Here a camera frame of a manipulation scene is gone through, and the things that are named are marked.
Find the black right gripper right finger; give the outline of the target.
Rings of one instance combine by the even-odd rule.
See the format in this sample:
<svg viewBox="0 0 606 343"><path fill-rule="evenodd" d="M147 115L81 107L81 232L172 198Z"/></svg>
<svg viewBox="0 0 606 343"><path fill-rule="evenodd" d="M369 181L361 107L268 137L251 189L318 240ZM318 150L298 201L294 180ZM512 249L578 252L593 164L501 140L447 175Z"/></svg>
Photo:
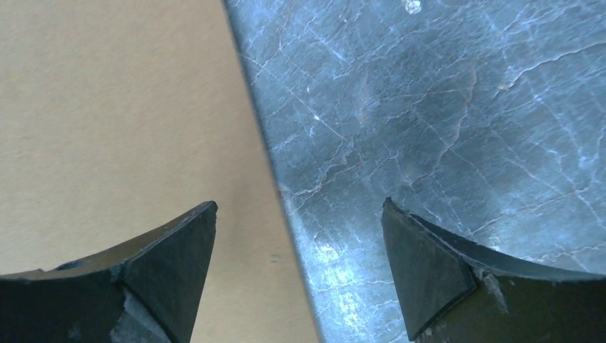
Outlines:
<svg viewBox="0 0 606 343"><path fill-rule="evenodd" d="M412 342L603 342L605 276L536 264L432 224L391 198L382 229Z"/></svg>

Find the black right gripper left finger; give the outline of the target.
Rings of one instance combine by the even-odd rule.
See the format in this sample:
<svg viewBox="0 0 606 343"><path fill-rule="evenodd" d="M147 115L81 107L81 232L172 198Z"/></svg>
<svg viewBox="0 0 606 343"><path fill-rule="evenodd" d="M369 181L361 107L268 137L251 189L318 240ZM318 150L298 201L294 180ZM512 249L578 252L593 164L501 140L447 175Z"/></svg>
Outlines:
<svg viewBox="0 0 606 343"><path fill-rule="evenodd" d="M3 342L189 342L214 246L217 204L104 251L1 276Z"/></svg>

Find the brown cardboard backing board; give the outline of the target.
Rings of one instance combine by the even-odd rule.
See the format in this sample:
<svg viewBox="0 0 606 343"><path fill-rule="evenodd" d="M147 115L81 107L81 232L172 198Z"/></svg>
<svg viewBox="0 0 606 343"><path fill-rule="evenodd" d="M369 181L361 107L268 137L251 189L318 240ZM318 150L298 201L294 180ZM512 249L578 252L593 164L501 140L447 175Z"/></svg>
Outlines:
<svg viewBox="0 0 606 343"><path fill-rule="evenodd" d="M1 272L51 269L205 201L194 342L316 342L221 1L1 3Z"/></svg>

